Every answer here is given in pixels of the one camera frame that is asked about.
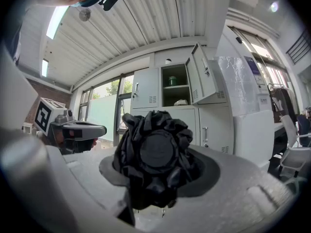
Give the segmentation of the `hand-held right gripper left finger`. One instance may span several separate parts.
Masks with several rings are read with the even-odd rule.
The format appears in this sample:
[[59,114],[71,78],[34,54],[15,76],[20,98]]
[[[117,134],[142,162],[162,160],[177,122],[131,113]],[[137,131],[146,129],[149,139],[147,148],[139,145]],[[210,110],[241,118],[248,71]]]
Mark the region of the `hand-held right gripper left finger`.
[[60,151],[20,130],[0,131],[0,170],[22,233],[135,233],[77,181]]

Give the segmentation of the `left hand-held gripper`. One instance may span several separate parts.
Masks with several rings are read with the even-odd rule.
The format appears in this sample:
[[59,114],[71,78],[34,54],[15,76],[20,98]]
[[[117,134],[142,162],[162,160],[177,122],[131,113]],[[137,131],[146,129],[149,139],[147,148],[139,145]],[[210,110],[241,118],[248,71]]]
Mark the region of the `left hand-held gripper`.
[[65,139],[90,140],[99,138],[107,133],[105,126],[73,120],[72,110],[67,109],[52,99],[39,99],[34,123],[36,128],[45,136],[49,135],[50,125],[52,123],[61,125]]

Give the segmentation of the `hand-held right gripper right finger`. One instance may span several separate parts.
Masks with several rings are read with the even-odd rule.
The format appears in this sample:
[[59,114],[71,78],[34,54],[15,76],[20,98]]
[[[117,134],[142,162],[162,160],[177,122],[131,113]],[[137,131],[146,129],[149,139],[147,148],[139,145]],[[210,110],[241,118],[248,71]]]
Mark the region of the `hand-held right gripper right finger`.
[[238,156],[192,145],[220,167],[217,183],[201,197],[179,198],[165,210],[151,206],[135,214],[144,233],[262,233],[292,205],[289,188]]

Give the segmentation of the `person's left hand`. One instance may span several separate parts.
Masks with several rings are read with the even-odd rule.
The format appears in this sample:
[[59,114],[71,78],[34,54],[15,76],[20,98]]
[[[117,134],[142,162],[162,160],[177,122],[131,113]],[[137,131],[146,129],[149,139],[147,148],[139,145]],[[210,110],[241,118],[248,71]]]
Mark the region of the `person's left hand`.
[[56,146],[59,148],[62,155],[90,151],[94,146],[97,145],[98,138],[92,139],[92,142],[90,139],[85,141],[76,141],[75,133],[77,132],[77,130],[65,130],[66,136],[69,138],[64,137],[63,130],[57,130],[54,133]]

